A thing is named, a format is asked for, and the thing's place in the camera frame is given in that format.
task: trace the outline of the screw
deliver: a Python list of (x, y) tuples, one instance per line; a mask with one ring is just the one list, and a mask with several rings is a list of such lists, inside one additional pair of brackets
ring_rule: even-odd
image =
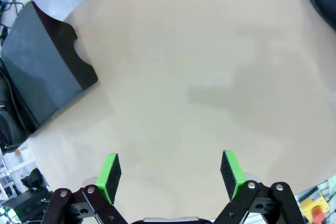
[(90, 193), (90, 194), (92, 194), (93, 192), (94, 192), (94, 187), (93, 186), (90, 186), (89, 188), (88, 188), (88, 193)]
[(61, 191), (61, 197), (65, 197), (67, 194), (68, 194), (67, 191), (65, 191), (65, 190)]
[(284, 187), (283, 187), (281, 184), (278, 184), (278, 185), (276, 185), (275, 188), (276, 188), (278, 191), (282, 191)]
[(248, 186), (248, 188), (250, 188), (250, 189), (254, 189), (254, 188), (256, 188), (256, 185), (255, 185), (253, 182), (248, 183), (247, 186)]

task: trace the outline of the green gripper pad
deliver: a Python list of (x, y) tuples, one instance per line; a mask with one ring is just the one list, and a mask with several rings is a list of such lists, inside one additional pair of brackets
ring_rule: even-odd
[(97, 178), (96, 186), (102, 191), (110, 204), (114, 204), (120, 177), (121, 168), (118, 155), (115, 153), (109, 154)]
[(239, 187), (247, 180), (233, 151), (223, 151), (220, 171), (229, 199), (232, 200)]

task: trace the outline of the table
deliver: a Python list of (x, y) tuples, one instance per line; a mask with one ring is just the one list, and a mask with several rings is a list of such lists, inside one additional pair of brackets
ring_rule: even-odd
[(117, 152), (128, 222), (214, 218), (223, 149), (295, 193), (336, 173), (336, 35), (309, 0), (85, 0), (66, 21), (99, 83), (29, 140), (52, 189)]

